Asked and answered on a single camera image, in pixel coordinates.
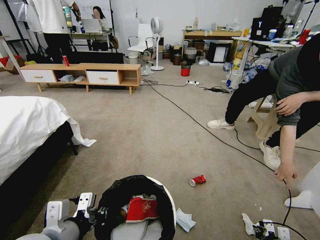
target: gray sweatshirt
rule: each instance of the gray sweatshirt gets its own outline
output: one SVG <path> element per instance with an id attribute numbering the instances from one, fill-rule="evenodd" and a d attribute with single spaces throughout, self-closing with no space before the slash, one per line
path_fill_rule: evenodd
<path id="1" fill-rule="evenodd" d="M 272 61 L 269 66 L 270 74 L 277 82 L 277 101 L 295 93 L 312 90 L 311 82 L 301 76 L 297 65 L 297 59 L 301 49 L 302 46 L 283 54 Z M 299 115 L 299 109 L 289 116 L 278 114 L 278 124 L 280 126 L 297 125 L 300 120 Z"/>

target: white fan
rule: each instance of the white fan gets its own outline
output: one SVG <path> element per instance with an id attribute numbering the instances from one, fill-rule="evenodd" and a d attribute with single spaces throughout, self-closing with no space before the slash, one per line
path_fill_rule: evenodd
<path id="1" fill-rule="evenodd" d="M 159 41 L 160 41 L 160 37 L 161 37 L 161 34 L 162 34 L 162 30 L 163 30 L 163 22 L 160 18 L 152 18 L 151 19 L 151 30 L 154 34 L 158 34 L 158 40 L 157 40 L 157 64 L 156 66 L 152 66 L 151 67 L 151 70 L 154 70 L 154 71 L 161 71 L 164 69 L 164 67 L 161 67 L 161 66 L 158 66 L 158 56 L 159 56 Z"/>

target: red food packaging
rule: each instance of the red food packaging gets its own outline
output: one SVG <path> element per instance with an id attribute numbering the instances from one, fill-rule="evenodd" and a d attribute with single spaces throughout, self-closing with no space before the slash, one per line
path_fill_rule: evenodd
<path id="1" fill-rule="evenodd" d="M 305 44 L 307 42 L 307 38 L 309 36 L 309 33 L 310 33 L 310 29 L 305 29 L 302 33 L 302 35 L 300 36 L 300 39 L 299 39 L 299 44 Z"/>
<path id="2" fill-rule="evenodd" d="M 189 179 L 189 183 L 192 187 L 195 187 L 197 184 L 205 183 L 206 181 L 207 180 L 203 175 Z"/>
<path id="3" fill-rule="evenodd" d="M 62 56 L 62 58 L 63 58 L 64 65 L 66 65 L 66 67 L 70 67 L 67 56 Z"/>
<path id="4" fill-rule="evenodd" d="M 151 198 L 144 198 L 143 196 L 131 198 L 126 222 L 142 222 L 146 219 L 158 217 L 158 202 L 154 195 Z"/>

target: person's leg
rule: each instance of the person's leg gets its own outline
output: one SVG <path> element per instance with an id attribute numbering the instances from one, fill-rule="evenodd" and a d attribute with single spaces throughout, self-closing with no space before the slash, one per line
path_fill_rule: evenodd
<path id="1" fill-rule="evenodd" d="M 300 107 L 300 120 L 297 125 L 296 139 L 313 128 L 320 122 L 320 115 L 315 114 L 315 111 L 320 108 L 320 102 L 306 102 Z M 266 144 L 270 147 L 280 146 L 280 133 L 276 131 L 272 134 Z"/>
<path id="2" fill-rule="evenodd" d="M 59 46 L 61 48 L 62 55 L 66 55 L 68 57 L 72 52 L 69 34 L 59 34 Z"/>
<path id="3" fill-rule="evenodd" d="M 246 105 L 259 98 L 274 94 L 276 88 L 276 82 L 269 70 L 257 74 L 250 82 L 239 86 L 229 100 L 225 115 L 226 122 L 234 124 Z"/>
<path id="4" fill-rule="evenodd" d="M 53 63 L 62 63 L 61 52 L 59 47 L 59 34 L 43 33 L 43 36 L 49 47 L 49 55 L 52 57 Z"/>

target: wooden cabinet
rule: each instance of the wooden cabinet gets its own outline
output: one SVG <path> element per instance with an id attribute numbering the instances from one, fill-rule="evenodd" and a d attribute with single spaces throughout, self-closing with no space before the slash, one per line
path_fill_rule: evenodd
<path id="1" fill-rule="evenodd" d="M 37 83 L 39 91 L 42 91 L 40 83 L 50 84 L 76 84 L 86 85 L 115 85 L 128 86 L 131 94 L 141 82 L 140 64 L 103 64 L 80 63 L 70 64 L 32 64 L 20 68 L 26 82 Z M 61 82 L 64 75 L 71 74 L 74 77 L 85 76 L 81 82 Z"/>

